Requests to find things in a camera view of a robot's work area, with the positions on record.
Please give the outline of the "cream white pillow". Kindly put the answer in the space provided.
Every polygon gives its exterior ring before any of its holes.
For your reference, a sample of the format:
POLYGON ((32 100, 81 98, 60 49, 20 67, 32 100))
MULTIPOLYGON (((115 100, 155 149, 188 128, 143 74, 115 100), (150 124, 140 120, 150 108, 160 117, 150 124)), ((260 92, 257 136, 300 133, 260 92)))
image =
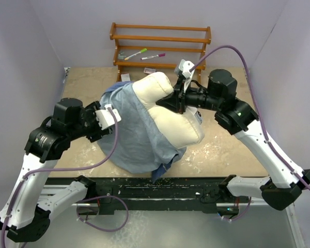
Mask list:
POLYGON ((187 107, 183 114, 175 113, 156 104, 174 89, 163 72, 152 73, 134 83, 132 88, 161 134, 175 148, 199 144, 205 137, 197 108, 187 107))

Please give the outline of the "blue printed pillowcase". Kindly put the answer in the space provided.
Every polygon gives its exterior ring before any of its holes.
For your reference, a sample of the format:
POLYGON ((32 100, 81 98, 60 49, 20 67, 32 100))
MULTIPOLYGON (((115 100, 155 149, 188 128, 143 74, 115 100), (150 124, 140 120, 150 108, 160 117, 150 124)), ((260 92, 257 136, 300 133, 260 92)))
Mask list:
POLYGON ((110 161, 133 174, 151 173, 157 181, 186 152, 175 148, 159 131, 132 88, 132 82, 117 82, 105 90, 100 104, 111 104, 120 114, 118 138, 104 136, 98 145, 104 154, 114 150, 110 161))

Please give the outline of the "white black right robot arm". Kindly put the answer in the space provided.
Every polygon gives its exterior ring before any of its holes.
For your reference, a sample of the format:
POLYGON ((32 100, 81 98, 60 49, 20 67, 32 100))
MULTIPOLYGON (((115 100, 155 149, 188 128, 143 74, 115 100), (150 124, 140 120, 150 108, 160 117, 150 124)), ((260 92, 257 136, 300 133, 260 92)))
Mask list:
POLYGON ((284 210, 310 184, 310 169, 302 169, 269 140, 262 130, 258 114, 236 96, 237 80, 225 69, 210 72, 207 87, 191 87, 182 74, 174 91, 156 102, 175 113, 183 114, 188 107, 214 111, 217 123, 243 143, 267 171, 268 176, 248 178, 228 176, 219 184, 220 198, 231 202, 246 196, 263 199, 270 207, 284 210))

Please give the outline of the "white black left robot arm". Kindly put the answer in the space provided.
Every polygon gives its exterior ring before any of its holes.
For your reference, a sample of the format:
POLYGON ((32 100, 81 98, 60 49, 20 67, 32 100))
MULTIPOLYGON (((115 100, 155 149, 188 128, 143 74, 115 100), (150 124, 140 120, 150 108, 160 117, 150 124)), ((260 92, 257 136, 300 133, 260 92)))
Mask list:
POLYGON ((66 188, 39 201, 50 172, 57 162, 81 137, 95 142, 111 134, 121 117, 110 104, 99 101, 83 106, 76 98, 63 98, 54 106, 53 115, 29 134, 23 164, 13 191, 0 211, 1 246, 6 239, 16 244, 35 242, 48 229, 52 220, 77 202, 89 203, 97 196, 96 183, 84 176, 74 179, 66 188))

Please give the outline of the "white red label card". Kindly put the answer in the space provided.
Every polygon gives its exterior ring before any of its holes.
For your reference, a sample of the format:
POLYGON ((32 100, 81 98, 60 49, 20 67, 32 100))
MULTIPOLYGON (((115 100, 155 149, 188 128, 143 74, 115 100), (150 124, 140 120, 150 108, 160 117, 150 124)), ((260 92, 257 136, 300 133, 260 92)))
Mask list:
POLYGON ((144 73, 145 74, 152 74, 155 73, 156 69, 152 69, 152 68, 144 68, 144 73))

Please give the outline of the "wooden slatted rack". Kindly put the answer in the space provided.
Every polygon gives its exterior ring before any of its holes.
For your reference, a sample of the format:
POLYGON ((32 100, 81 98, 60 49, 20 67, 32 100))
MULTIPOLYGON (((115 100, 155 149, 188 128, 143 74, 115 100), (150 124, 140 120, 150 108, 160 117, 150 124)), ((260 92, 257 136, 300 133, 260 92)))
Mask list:
POLYGON ((196 59, 205 55, 212 40, 211 27, 180 27, 131 25, 113 22, 110 39, 115 43, 113 65, 117 67, 117 81, 127 68, 173 69, 180 57, 196 59), (143 48, 147 51, 124 60, 118 54, 130 56, 143 48), (142 57, 165 53, 164 57, 141 60, 142 57))

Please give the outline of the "magenta cap marker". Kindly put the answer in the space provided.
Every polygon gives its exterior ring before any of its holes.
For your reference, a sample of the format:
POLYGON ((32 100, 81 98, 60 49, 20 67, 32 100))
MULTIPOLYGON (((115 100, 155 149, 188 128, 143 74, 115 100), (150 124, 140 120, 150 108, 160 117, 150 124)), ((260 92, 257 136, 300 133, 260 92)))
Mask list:
POLYGON ((164 57, 166 54, 165 53, 161 53, 161 54, 157 54, 157 55, 151 55, 151 56, 147 56, 147 57, 142 57, 141 60, 148 60, 148 59, 153 59, 153 58, 157 58, 157 57, 164 57))

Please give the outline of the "white red small box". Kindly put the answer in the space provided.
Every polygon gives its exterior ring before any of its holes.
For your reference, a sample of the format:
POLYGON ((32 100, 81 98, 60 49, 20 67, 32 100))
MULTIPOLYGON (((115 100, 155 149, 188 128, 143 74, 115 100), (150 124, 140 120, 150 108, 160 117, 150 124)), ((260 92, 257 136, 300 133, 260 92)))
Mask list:
POLYGON ((128 73, 122 74, 120 77, 121 77, 122 82, 130 82, 131 81, 130 75, 128 73))

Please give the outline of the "green cap marker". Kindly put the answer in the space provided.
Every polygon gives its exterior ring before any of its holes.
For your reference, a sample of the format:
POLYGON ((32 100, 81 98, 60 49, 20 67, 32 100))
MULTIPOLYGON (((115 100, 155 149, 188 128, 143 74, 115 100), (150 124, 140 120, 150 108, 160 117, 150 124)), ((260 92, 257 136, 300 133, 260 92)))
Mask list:
POLYGON ((138 51, 138 52, 136 52, 136 53, 134 53, 134 54, 132 54, 130 56, 127 56, 124 60, 129 60, 129 59, 135 57, 136 55, 142 54, 142 53, 144 53, 146 51, 147 51, 147 48, 143 48, 140 51, 138 51))

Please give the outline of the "pale green small clips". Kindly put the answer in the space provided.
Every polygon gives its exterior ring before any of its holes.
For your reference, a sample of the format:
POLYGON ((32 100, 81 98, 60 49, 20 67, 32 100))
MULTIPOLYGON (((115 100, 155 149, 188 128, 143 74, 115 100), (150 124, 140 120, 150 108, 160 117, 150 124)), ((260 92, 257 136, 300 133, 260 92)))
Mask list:
POLYGON ((126 55, 124 54, 124 52, 121 52, 118 54, 118 58, 120 58, 120 59, 126 58, 126 55))

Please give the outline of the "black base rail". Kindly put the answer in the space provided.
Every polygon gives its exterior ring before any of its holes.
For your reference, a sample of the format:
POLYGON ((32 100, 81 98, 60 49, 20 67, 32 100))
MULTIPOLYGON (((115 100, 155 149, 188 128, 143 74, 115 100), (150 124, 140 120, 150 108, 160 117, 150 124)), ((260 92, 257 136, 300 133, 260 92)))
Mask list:
POLYGON ((217 213, 224 207, 241 206, 248 202, 246 196, 221 196, 219 185, 223 177, 150 178, 93 177, 95 196, 78 207, 112 215, 115 211, 200 211, 217 213))

